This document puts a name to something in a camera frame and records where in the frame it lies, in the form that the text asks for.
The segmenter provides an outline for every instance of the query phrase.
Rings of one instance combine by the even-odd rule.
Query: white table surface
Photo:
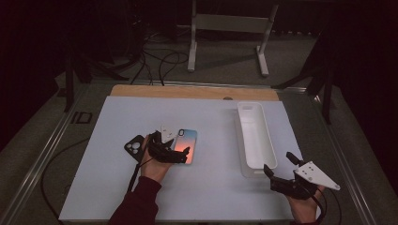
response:
[[[263,105],[278,167],[294,177],[287,151],[301,153],[280,101]],[[162,182],[157,221],[260,221],[291,219],[287,200],[267,178],[240,170],[235,100],[107,97],[60,214],[61,220],[107,220],[120,205],[137,163],[124,144],[162,125],[198,132],[191,165],[174,165]]]

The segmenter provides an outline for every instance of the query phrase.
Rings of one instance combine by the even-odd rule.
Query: plastic container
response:
[[[237,110],[247,165],[254,170],[263,170],[264,164],[275,169],[278,163],[263,106],[258,102],[239,102]]]

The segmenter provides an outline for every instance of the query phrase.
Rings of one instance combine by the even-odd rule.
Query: dark red sleeve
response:
[[[155,200],[160,189],[161,184],[158,182],[140,176],[135,190],[126,194],[111,216],[109,224],[155,224],[155,216],[158,213]]]

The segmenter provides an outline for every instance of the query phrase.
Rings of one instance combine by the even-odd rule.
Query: cable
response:
[[[145,153],[145,151],[146,151],[146,146],[147,146],[148,142],[149,142],[149,139],[146,140],[146,143],[144,144],[144,147],[143,147],[144,153]],[[134,186],[135,180],[137,179],[138,171],[140,170],[140,168],[141,168],[142,166],[144,166],[148,161],[150,161],[150,160],[152,160],[152,159],[153,159],[153,157],[152,157],[151,159],[147,160],[146,162],[142,163],[142,164],[140,164],[141,161],[139,161],[139,162],[135,165],[134,173],[132,174],[131,180],[130,180],[130,182],[129,182],[129,187],[127,188],[127,192],[131,192],[131,191],[132,191],[132,187]]]
[[[148,71],[149,85],[153,85],[153,78],[152,73],[150,72],[150,66],[148,64],[145,64],[145,68]]]
[[[56,159],[57,157],[59,157],[62,153],[64,153],[65,151],[69,150],[70,148],[72,148],[72,147],[74,147],[74,146],[76,146],[76,145],[79,145],[79,144],[81,144],[81,143],[84,143],[84,142],[88,141],[89,139],[90,139],[90,138],[83,139],[83,140],[81,140],[81,141],[79,141],[79,142],[77,142],[77,143],[74,143],[74,144],[72,144],[72,145],[70,145],[70,146],[68,146],[68,147],[66,147],[66,148],[64,148],[64,149],[62,149],[59,153],[57,153],[55,156],[53,156],[53,157],[49,160],[49,162],[47,163],[46,167],[45,167],[44,170],[43,170],[43,173],[41,174],[41,178],[40,178],[40,191],[41,191],[41,195],[43,196],[44,201],[46,202],[47,206],[50,208],[50,210],[51,210],[51,212],[53,213],[53,215],[55,216],[56,220],[57,220],[58,223],[61,224],[61,225],[64,225],[64,223],[63,223],[61,220],[58,219],[58,218],[59,218],[59,215],[58,215],[58,213],[55,211],[55,209],[53,208],[53,206],[50,204],[50,201],[49,201],[49,199],[47,198],[47,195],[46,195],[46,193],[45,193],[45,190],[44,190],[44,176],[45,176],[45,174],[46,174],[46,172],[47,172],[47,169],[49,168],[49,166],[51,165],[51,163],[54,161],[54,159]]]
[[[324,193],[319,188],[317,188],[317,190],[319,191],[319,193],[321,193],[322,198],[325,201],[325,214],[326,214],[328,212],[328,202],[326,200],[326,197],[325,197]]]
[[[337,199],[337,196],[334,194],[334,192],[330,189],[330,193],[333,195],[334,199],[337,202],[337,207],[339,208],[339,225],[342,224],[342,219],[343,219],[343,213],[342,213],[342,207],[339,203],[339,200]]]
[[[144,56],[144,53],[143,53],[143,52],[141,53],[141,58],[143,59],[144,62],[141,63],[142,65],[141,65],[140,69],[139,69],[138,72],[135,74],[135,76],[132,78],[130,84],[133,84],[133,83],[134,83],[135,79],[137,79],[137,77],[140,75],[141,71],[143,71],[143,69],[144,69],[144,66],[145,66],[145,56]]]
[[[163,85],[163,86],[164,86],[164,78],[166,77],[166,75],[169,72],[171,72],[176,67],[176,65],[186,63],[188,61],[188,59],[189,59],[189,56],[187,54],[185,54],[183,52],[177,52],[177,51],[174,51],[174,50],[171,50],[171,49],[147,49],[147,50],[150,50],[150,51],[171,51],[171,53],[166,54],[163,58],[159,58],[158,56],[156,56],[154,54],[151,54],[151,53],[149,53],[147,51],[144,51],[144,54],[147,54],[147,55],[149,55],[151,57],[154,57],[154,58],[156,58],[158,60],[161,60],[161,63],[159,64],[158,72],[159,72],[159,79],[161,81],[161,85]],[[167,61],[166,60],[168,57],[170,57],[171,55],[174,55],[174,54],[177,55],[176,62],[171,62],[171,61]],[[185,60],[182,60],[182,61],[179,60],[181,54],[186,57]],[[161,75],[161,66],[164,63],[171,64],[173,66],[169,70],[167,70],[164,75]]]
[[[311,195],[310,191],[309,191],[305,186],[303,186],[301,183],[298,183],[298,185],[299,185],[303,190],[305,190],[308,194]],[[318,200],[314,195],[311,196],[311,199],[318,205],[319,209],[321,210],[321,214],[320,214],[319,217],[316,219],[316,222],[318,222],[318,224],[321,224],[321,222],[322,222],[322,220],[323,220],[323,218],[325,217],[325,214],[326,214],[326,213],[325,213],[325,210],[324,210],[324,208],[323,208],[321,202],[319,202],[319,200]]]

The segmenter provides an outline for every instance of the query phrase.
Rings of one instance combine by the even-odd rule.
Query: phone case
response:
[[[187,155],[187,161],[185,162],[185,164],[191,164],[192,163],[193,152],[195,150],[195,144],[196,144],[196,137],[197,137],[196,130],[193,130],[193,129],[180,129],[178,131],[178,134],[176,136],[175,151],[182,152],[187,147],[190,148],[190,152]]]

